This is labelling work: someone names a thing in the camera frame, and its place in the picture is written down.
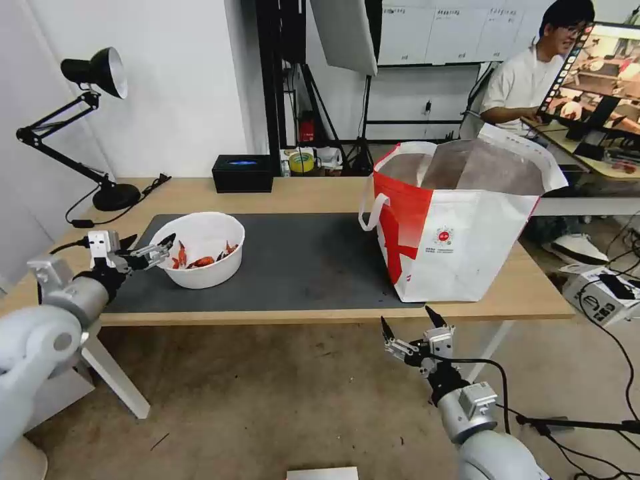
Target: white table leg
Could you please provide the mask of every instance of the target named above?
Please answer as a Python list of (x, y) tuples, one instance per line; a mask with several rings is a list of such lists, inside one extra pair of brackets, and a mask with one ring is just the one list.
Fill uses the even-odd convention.
[[(485, 339), (487, 341), (483, 342), (483, 344), (485, 344), (486, 346), (483, 348), (482, 352), (479, 355), (474, 355), (473, 358), (490, 359), (494, 352), (498, 350), (500, 342), (502, 342), (502, 340), (504, 340), (504, 338), (507, 336), (515, 321), (505, 320), (502, 323), (495, 323), (496, 325), (492, 325), (491, 327), (489, 338)], [(469, 383), (473, 383), (485, 365), (486, 364), (484, 363), (476, 363), (471, 369), (471, 372), (468, 374), (467, 381)]]
[(82, 346), (81, 354), (136, 417), (139, 419), (147, 418), (151, 408), (149, 402), (129, 380), (120, 365), (116, 363), (96, 336), (91, 335), (86, 340)]

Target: bag handle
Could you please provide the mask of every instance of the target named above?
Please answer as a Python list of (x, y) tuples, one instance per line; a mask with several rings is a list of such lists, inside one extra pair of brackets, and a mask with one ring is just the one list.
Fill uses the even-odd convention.
[(384, 204), (390, 205), (391, 200), (384, 193), (379, 193), (378, 196), (373, 201), (373, 206), (371, 207), (371, 215), (369, 216), (369, 223), (365, 223), (364, 218), (362, 216), (365, 213), (365, 206), (367, 204), (367, 194), (369, 192), (369, 186), (373, 180), (373, 175), (370, 175), (367, 178), (367, 184), (365, 185), (365, 190), (362, 194), (362, 200), (360, 200), (360, 209), (358, 210), (358, 221), (360, 222), (360, 226), (364, 231), (371, 231), (378, 225), (380, 221), (380, 212), (382, 212), (382, 206)]

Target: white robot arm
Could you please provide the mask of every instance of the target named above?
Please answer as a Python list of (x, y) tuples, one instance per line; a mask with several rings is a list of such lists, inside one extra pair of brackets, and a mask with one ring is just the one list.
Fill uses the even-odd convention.
[[(410, 343), (394, 338), (382, 318), (385, 350), (407, 365), (418, 367), (431, 386), (431, 400), (459, 453), (460, 480), (549, 480), (520, 440), (494, 431), (491, 408), (497, 395), (488, 383), (469, 384), (446, 359), (453, 358), (453, 327), (426, 307), (435, 328)], [(437, 355), (443, 360), (434, 358)]]
[(0, 460), (24, 433), (40, 386), (78, 352), (83, 332), (127, 276), (164, 261), (174, 238), (129, 251), (121, 248), (116, 232), (89, 232), (85, 245), (91, 250), (91, 270), (75, 277), (55, 256), (29, 262), (42, 289), (42, 305), (0, 318)]
[(80, 346), (82, 328), (70, 312), (28, 307), (0, 320), (0, 458), (27, 426), (38, 388)]

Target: man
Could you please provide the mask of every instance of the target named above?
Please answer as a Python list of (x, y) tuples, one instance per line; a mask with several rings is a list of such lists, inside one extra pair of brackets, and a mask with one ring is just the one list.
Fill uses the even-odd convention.
[[(520, 118), (538, 120), (538, 107), (578, 34), (594, 17), (591, 0), (556, 0), (542, 18), (540, 40), (504, 62), (491, 76), (480, 108), (482, 120), (518, 135), (528, 134), (529, 128)], [(576, 109), (571, 111), (576, 117), (578, 113)], [(534, 217), (525, 230), (526, 236), (568, 263), (608, 262), (588, 236), (577, 232), (580, 232), (577, 217)]]
[(489, 81), (480, 108), (482, 120), (518, 135), (535, 119), (564, 59), (582, 28), (595, 16), (591, 0), (557, 0), (548, 8), (535, 45), (506, 60)]

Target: desk lamp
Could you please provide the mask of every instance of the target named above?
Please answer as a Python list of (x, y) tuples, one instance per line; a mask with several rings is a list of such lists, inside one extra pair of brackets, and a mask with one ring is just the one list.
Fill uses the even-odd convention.
[[(96, 53), (91, 60), (62, 60), (60, 69), (67, 80), (76, 83), (80, 90), (85, 92), (76, 100), (37, 122), (18, 129), (16, 132), (18, 140), (98, 183), (100, 190), (93, 196), (93, 205), (96, 209), (115, 211), (135, 205), (140, 200), (138, 188), (125, 183), (115, 183), (109, 180), (108, 173), (72, 160), (43, 142), (46, 137), (98, 108), (100, 93), (93, 90), (92, 85), (97, 85), (114, 97), (120, 99), (127, 97), (127, 78), (120, 55), (116, 49), (108, 47)], [(87, 108), (66, 120), (50, 121), (81, 103), (86, 104)]]

